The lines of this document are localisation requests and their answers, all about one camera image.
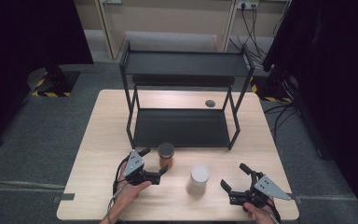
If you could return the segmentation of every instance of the robotic arm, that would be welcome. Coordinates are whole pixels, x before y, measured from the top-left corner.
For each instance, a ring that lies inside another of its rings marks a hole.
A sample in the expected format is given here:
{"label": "robotic arm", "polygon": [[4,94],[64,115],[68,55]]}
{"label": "robotic arm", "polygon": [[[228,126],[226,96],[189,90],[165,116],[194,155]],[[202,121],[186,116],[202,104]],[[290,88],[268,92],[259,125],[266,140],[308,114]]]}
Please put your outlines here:
{"label": "robotic arm", "polygon": [[139,185],[142,182],[151,181],[152,185],[159,185],[161,176],[167,173],[168,165],[162,167],[157,173],[144,170],[145,162],[142,157],[149,152],[150,148],[145,148],[140,153],[133,149],[128,159],[126,158],[128,162],[124,170],[124,177],[130,184]]}
{"label": "robotic arm", "polygon": [[232,191],[231,186],[221,180],[220,186],[228,193],[229,203],[242,206],[242,210],[247,212],[243,207],[244,203],[251,203],[255,207],[263,208],[268,205],[271,207],[275,217],[281,221],[281,217],[274,205],[269,203],[269,197],[291,200],[291,197],[281,190],[271,179],[261,172],[251,170],[247,165],[241,163],[240,168],[252,178],[250,189],[245,192]]}

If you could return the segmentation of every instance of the black metal shelf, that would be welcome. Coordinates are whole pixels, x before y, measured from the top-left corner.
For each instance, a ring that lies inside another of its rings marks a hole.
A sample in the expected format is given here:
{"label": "black metal shelf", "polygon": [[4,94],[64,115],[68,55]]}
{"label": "black metal shelf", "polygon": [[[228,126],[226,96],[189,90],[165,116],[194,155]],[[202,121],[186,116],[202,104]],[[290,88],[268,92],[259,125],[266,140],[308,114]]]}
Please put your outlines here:
{"label": "black metal shelf", "polygon": [[[254,70],[246,45],[242,46],[240,53],[140,51],[131,50],[127,41],[120,72],[130,110],[127,133],[132,148],[157,147],[162,142],[171,142],[176,147],[231,149],[241,131],[237,111]],[[133,96],[130,96],[127,76],[131,76]],[[245,77],[245,81],[234,104],[231,89],[236,77]],[[227,88],[227,96],[222,108],[141,108],[139,86],[223,87]],[[236,127],[231,139],[225,115],[227,105],[230,105]],[[132,137],[131,121],[135,107],[138,115]]]}
{"label": "black metal shelf", "polygon": [[141,109],[138,111],[134,144],[157,147],[171,142],[176,147],[229,147],[223,110]]}

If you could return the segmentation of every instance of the white cup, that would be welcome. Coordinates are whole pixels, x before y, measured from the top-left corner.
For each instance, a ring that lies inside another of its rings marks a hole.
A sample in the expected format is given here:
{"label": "white cup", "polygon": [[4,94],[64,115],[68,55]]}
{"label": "white cup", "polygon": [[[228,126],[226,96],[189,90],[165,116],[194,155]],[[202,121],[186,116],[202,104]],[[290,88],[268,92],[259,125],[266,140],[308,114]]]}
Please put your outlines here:
{"label": "white cup", "polygon": [[187,183],[187,193],[193,197],[201,197],[206,190],[206,184],[211,172],[207,165],[195,165],[191,169],[190,178]]}

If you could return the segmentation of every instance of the black curtain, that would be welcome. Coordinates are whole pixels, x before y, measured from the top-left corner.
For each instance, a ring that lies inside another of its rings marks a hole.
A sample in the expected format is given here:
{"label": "black curtain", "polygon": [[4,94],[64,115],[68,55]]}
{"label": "black curtain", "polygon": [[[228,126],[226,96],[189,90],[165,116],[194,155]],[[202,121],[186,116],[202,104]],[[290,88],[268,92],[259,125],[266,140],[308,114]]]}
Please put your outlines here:
{"label": "black curtain", "polygon": [[73,1],[0,1],[0,132],[42,67],[93,63]]}
{"label": "black curtain", "polygon": [[293,7],[266,59],[266,70],[275,64],[269,84],[296,78],[310,118],[358,198],[358,4],[293,0]]}

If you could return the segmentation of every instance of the cable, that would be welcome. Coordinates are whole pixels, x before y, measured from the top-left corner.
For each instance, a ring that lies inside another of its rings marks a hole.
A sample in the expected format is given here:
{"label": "cable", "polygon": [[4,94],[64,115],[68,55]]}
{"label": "cable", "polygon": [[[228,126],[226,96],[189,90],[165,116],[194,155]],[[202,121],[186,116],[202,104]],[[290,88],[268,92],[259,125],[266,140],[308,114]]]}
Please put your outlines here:
{"label": "cable", "polygon": [[274,106],[266,111],[264,111],[265,114],[273,114],[273,113],[277,113],[277,112],[270,112],[274,109],[277,109],[277,108],[283,108],[282,111],[280,111],[278,117],[275,119],[275,122],[274,122],[274,128],[271,129],[270,131],[273,132],[273,140],[274,140],[274,143],[276,144],[276,137],[277,137],[277,130],[291,117],[293,116],[295,113],[297,113],[297,110],[295,110],[294,112],[292,112],[291,114],[289,114],[280,124],[278,124],[278,121],[280,119],[280,117],[283,115],[283,113],[285,111],[287,111],[290,107],[293,107],[295,106],[294,103],[290,103],[288,105],[277,105],[277,106]]}

